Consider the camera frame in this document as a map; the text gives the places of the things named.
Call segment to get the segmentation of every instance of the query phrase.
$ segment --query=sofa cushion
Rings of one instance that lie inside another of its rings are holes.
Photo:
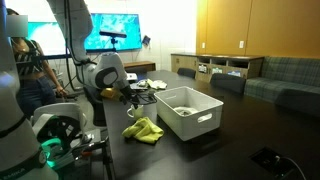
[[[320,87],[320,60],[265,57],[261,77]]]
[[[244,94],[269,102],[275,102],[280,92],[284,89],[296,89],[320,94],[320,87],[272,80],[263,77],[247,79]]]

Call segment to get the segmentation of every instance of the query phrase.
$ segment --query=person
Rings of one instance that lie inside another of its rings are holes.
[[[7,8],[7,14],[19,15],[10,8]],[[37,108],[56,103],[55,92],[47,77],[55,84],[59,95],[66,96],[67,92],[58,82],[48,61],[34,58],[44,55],[36,41],[24,37],[11,37],[11,46],[20,80],[17,101],[22,112],[30,119]]]

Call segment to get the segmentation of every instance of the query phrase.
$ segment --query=television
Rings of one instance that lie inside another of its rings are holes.
[[[138,14],[91,14],[93,29],[84,47],[88,53],[104,52],[113,48],[111,37],[101,36],[100,30],[125,33],[126,38],[116,37],[117,51],[142,48]],[[28,22],[28,39],[36,40],[45,55],[65,54],[65,40],[57,22]]]

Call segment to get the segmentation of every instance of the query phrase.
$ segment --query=wall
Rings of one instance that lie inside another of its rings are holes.
[[[149,60],[156,62],[158,70],[171,70],[171,53],[195,52],[196,0],[86,0],[86,3],[90,12],[139,14],[141,36],[149,36],[151,43],[141,50],[120,53],[123,62]],[[54,19],[46,0],[7,0],[6,4],[28,15],[29,20]],[[63,79],[68,82],[65,60],[50,64],[63,72]]]
[[[320,58],[319,6],[317,0],[198,0],[197,52]]]

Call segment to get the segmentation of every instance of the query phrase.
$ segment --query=power outlet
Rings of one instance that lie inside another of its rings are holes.
[[[244,47],[244,41],[240,41],[239,48],[243,48],[243,47]]]
[[[292,172],[295,169],[295,166],[291,162],[282,160],[281,158],[278,160],[276,156],[281,157],[280,154],[264,147],[260,151],[254,153],[251,156],[251,160],[273,174],[276,179],[282,179]]]

